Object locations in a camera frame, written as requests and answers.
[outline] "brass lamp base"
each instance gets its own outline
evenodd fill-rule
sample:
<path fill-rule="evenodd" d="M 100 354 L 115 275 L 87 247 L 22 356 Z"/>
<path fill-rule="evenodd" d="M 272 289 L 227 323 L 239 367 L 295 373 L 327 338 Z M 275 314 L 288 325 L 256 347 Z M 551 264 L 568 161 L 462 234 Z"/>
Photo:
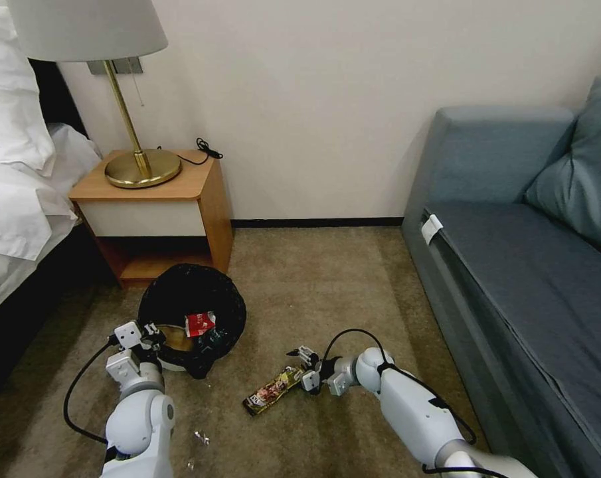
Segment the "brass lamp base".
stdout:
<path fill-rule="evenodd" d="M 143 174 L 133 152 L 123 153 L 106 165 L 106 178 L 121 188 L 138 189 L 169 181 L 181 172 L 181 158 L 164 149 L 146 149 L 149 171 Z"/>

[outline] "lamp pull chain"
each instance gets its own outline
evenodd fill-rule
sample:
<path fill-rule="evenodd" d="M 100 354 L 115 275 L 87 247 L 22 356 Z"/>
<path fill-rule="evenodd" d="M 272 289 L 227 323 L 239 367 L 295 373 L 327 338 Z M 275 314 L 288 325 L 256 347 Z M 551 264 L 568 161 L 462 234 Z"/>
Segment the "lamp pull chain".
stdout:
<path fill-rule="evenodd" d="M 132 70 L 132 63 L 129 61 L 129 57 L 127 57 L 126 60 L 128 61 L 128 71 L 132 75 L 132 81 L 134 82 L 134 88 L 136 88 L 136 94 L 139 97 L 139 103 L 141 104 L 141 107 L 144 107 L 145 103 L 143 103 L 143 98 L 141 97 L 141 90 L 139 90 L 139 85 L 137 85 L 137 83 L 136 83 L 136 75 L 134 74 L 134 71 Z"/>

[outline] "wooden nightstand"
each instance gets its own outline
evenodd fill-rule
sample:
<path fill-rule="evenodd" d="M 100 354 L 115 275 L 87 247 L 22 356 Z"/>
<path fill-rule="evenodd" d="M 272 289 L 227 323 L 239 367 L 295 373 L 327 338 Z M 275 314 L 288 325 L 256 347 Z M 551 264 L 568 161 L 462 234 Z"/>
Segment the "wooden nightstand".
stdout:
<path fill-rule="evenodd" d="M 205 153 L 174 150 L 200 163 Z M 183 161 L 181 173 L 165 184 L 121 189 L 104 176 L 111 152 L 69 197 L 122 287 L 149 284 L 179 262 L 227 272 L 234 237 L 220 162 Z"/>

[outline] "white label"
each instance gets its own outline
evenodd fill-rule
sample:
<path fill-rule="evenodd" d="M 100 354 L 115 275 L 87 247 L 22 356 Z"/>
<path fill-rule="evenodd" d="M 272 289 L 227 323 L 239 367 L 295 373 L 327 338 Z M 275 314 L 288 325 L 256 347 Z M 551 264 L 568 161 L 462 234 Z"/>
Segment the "white label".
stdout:
<path fill-rule="evenodd" d="M 422 226 L 422 237 L 427 245 L 431 243 L 433 236 L 435 236 L 443 227 L 444 226 L 442 226 L 442 223 L 435 214 L 431 214 L 428 217 L 428 220 L 424 223 L 424 226 Z"/>

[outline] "trash bin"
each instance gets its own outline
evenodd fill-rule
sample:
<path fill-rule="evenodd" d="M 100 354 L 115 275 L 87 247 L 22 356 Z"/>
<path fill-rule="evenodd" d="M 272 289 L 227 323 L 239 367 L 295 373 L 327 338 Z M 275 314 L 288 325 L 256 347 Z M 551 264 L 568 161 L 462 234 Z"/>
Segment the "trash bin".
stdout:
<path fill-rule="evenodd" d="M 245 301 L 229 277 L 210 267 L 177 264 L 149 285 L 138 320 L 141 325 L 154 322 L 165 333 L 159 351 L 163 362 L 205 378 L 214 361 L 236 344 L 246 318 Z M 194 330 L 197 319 L 203 326 Z M 187 330 L 193 335 L 188 337 Z"/>

